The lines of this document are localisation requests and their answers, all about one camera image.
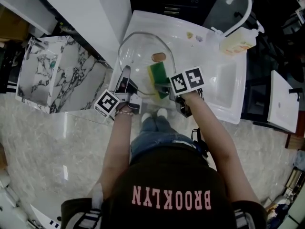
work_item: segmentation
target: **bracelet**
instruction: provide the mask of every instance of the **bracelet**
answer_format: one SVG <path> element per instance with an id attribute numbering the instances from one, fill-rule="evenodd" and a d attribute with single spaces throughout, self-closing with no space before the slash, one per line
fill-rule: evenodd
<path id="1" fill-rule="evenodd" d="M 118 114 L 134 116 L 133 112 L 129 112 L 129 111 L 126 111 L 126 110 L 118 110 L 117 112 L 115 112 L 114 116 L 116 116 Z"/>

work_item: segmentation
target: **sink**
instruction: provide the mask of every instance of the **sink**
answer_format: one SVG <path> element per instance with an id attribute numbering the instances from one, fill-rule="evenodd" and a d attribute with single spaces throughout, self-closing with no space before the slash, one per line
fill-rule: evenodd
<path id="1" fill-rule="evenodd" d="M 176 72 L 200 66 L 203 72 L 203 95 L 213 113 L 220 120 L 238 124 L 241 117 L 246 79 L 246 52 L 234 57 L 221 53 L 218 43 L 212 40 L 214 32 L 207 28 L 177 18 L 135 10 L 125 37 L 135 31 L 155 34 L 173 53 Z M 152 92 L 147 66 L 154 64 L 152 55 L 167 52 L 151 40 L 134 40 L 130 46 L 128 62 L 132 69 L 131 79 L 142 92 Z M 170 62 L 164 62 L 168 77 L 173 75 Z M 109 90 L 114 90 L 121 70 L 117 60 Z M 144 96 L 143 102 L 166 108 L 175 108 L 168 98 L 157 100 Z"/>
<path id="2" fill-rule="evenodd" d="M 298 94 L 289 93 L 292 87 L 276 71 L 271 71 L 271 94 L 268 122 L 295 133 L 299 114 Z"/>
<path id="3" fill-rule="evenodd" d="M 27 48 L 16 99 L 49 114 L 93 107 L 106 68 L 70 36 L 39 40 L 45 49 Z"/>

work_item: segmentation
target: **green sponge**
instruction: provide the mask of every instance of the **green sponge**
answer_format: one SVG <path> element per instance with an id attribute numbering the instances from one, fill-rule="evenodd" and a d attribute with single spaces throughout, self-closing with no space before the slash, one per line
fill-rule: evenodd
<path id="1" fill-rule="evenodd" d="M 147 67 L 149 78 L 151 79 L 152 85 L 170 83 L 166 76 L 166 71 L 163 62 L 158 62 Z M 160 99 L 165 98 L 168 94 L 161 93 L 155 89 L 156 96 Z"/>

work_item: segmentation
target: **hand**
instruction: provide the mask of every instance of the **hand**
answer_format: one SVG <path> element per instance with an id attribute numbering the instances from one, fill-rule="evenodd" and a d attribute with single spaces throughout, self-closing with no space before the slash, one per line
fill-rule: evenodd
<path id="1" fill-rule="evenodd" d="M 192 91 L 192 92 L 189 92 L 189 93 L 182 94 L 181 97 L 185 101 L 189 101 L 189 100 L 191 100 L 194 97 L 199 97 L 199 94 L 197 93 L 197 91 Z"/>

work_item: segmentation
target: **black t-shirt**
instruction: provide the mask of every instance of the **black t-shirt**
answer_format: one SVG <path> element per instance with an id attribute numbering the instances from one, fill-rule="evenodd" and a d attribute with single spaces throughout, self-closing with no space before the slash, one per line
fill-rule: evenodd
<path id="1" fill-rule="evenodd" d="M 117 179 L 102 205 L 102 228 L 117 225 L 258 229 L 266 212 L 254 202 L 231 203 L 222 177 L 195 149 L 170 144 L 135 157 Z"/>

